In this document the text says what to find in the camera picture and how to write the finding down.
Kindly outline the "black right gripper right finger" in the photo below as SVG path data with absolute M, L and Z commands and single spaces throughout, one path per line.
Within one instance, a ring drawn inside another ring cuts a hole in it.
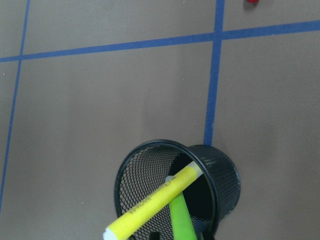
M 215 240 L 215 236 L 209 231 L 203 231 L 201 233 L 201 240 Z

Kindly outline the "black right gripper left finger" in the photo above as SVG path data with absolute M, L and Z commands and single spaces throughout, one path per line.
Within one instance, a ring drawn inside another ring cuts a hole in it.
M 160 232 L 151 232 L 148 236 L 148 240 L 160 240 Z

